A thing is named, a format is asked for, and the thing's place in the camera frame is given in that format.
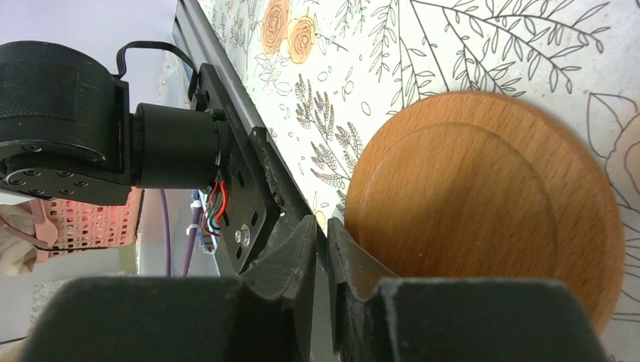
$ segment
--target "orange flower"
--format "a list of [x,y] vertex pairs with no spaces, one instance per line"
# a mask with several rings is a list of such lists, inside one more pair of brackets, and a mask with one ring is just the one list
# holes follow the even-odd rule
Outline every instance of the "orange flower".
[[265,54],[274,54],[285,38],[289,21],[289,0],[271,0],[263,16],[262,49]]
[[291,62],[296,64],[304,63],[315,44],[315,24],[313,19],[308,16],[293,19],[289,23],[287,38]]

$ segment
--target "pink plastic basket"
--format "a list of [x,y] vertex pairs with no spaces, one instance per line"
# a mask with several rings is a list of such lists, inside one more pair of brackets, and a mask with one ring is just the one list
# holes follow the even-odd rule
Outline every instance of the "pink plastic basket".
[[[90,247],[120,247],[135,240],[142,190],[131,189],[125,206],[96,206],[77,201],[57,199],[38,201],[46,219],[35,216],[35,235],[55,251],[38,250],[38,262],[66,253],[77,253]],[[57,229],[46,228],[51,221]]]

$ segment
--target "cable connector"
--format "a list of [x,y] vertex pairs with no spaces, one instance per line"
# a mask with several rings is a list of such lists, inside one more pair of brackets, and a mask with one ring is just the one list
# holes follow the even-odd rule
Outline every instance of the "cable connector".
[[191,232],[192,229],[198,230],[198,229],[200,229],[200,225],[198,225],[198,224],[189,224],[189,226],[186,227],[186,236],[189,236],[189,233]]

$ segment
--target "floral tablecloth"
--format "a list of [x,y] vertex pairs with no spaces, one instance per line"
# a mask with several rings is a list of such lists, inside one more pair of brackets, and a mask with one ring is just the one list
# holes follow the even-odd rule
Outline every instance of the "floral tablecloth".
[[616,192],[626,274],[603,336],[640,360],[637,0],[200,0],[293,177],[326,226],[367,141],[407,105],[493,91],[553,114]]

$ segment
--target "wooden plate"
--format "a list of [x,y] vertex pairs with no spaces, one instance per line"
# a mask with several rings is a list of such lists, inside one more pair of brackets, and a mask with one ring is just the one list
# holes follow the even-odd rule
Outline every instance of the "wooden plate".
[[448,93],[391,118],[355,167],[345,224],[403,277],[564,281],[599,332],[620,294],[605,175],[568,130],[510,97]]

